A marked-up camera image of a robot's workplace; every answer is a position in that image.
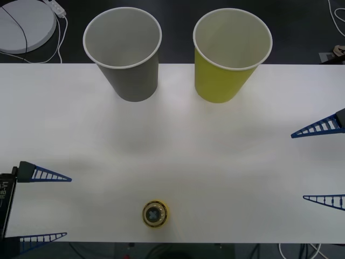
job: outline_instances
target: white tabletop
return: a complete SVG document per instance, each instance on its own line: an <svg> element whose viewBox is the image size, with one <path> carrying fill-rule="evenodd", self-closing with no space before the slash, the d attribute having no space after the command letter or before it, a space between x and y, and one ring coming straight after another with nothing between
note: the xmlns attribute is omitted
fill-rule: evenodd
<svg viewBox="0 0 345 259"><path fill-rule="evenodd" d="M260 65L235 98L162 64L148 100L120 99L93 64L0 65L0 172L21 160L73 179L17 185L8 236L60 241L345 243L345 135L290 135L345 107L345 66ZM144 204L170 220L149 229Z"/></svg>

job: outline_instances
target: white cable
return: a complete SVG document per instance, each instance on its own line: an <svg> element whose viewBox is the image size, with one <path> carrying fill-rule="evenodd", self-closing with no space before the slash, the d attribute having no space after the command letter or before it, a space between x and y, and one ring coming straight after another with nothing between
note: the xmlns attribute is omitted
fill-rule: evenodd
<svg viewBox="0 0 345 259"><path fill-rule="evenodd" d="M278 248L279 248L279 253L280 253L281 257L283 259L286 259L286 257L282 254L282 251L281 251L281 243L279 243ZM318 255L318 253L320 252L320 248L321 248L321 244L319 244L318 248L315 247L316 252L315 252L315 254L310 259L314 259Z"/></svg>
<svg viewBox="0 0 345 259"><path fill-rule="evenodd" d="M16 55L12 55L12 54L5 53L5 52L2 52L2 51L0 51L0 53L1 53L1 54L4 54L4 55L7 55L7 56L19 58L19 59L21 59L21 60L24 60L24 61L30 63L30 64L43 64L43 63L47 63L48 61L50 61L50 60L55 56L56 52L57 52L58 49L59 49L59 46L61 45L61 44L60 44L60 34L61 34L61 31L60 31L60 23L59 23L59 19L58 19L57 16L55 16L55 19L56 19L56 21L58 22L58 28L59 28L58 45L57 45L57 48L56 48L54 54L53 54L48 60L43 61L43 62L30 62L30 61L28 61L28 60L26 60L26 59L23 59L23 58L21 58L21 57L19 57L19 56L16 56Z"/></svg>
<svg viewBox="0 0 345 259"><path fill-rule="evenodd" d="M65 35L66 35L66 31L67 31L67 27L68 27L68 20L67 20L66 16L63 16L63 18L66 20L66 27L65 27L65 31L64 31L63 38L61 39L61 43L60 43L60 45L58 45L58 55L59 55L60 63L61 63L61 64L63 63L63 59L62 59L61 54L60 54L60 47L61 47L61 45L62 45L63 42L64 42Z"/></svg>
<svg viewBox="0 0 345 259"><path fill-rule="evenodd" d="M326 255L324 255L321 251L319 251L319 254L324 258L324 259L329 259Z"/></svg>
<svg viewBox="0 0 345 259"><path fill-rule="evenodd" d="M340 34L341 34L342 36L345 37L345 34L341 32L341 30L339 29L337 23L335 22L335 19L334 19L334 17L333 17L333 13L332 13L332 9L331 9L331 7L330 7L330 0L328 0L328 6L329 6L329 12L330 12L330 15L331 15L331 17L332 17L332 20L333 20L333 22L334 22L334 24L335 24L335 27L338 29L338 31L340 32ZM338 9L336 9L336 10L334 11L334 15L336 16L336 18L338 18L339 20L345 22L345 20L343 20L342 18L340 18L340 17L336 14L337 10L345 10L345 8L338 8Z"/></svg>

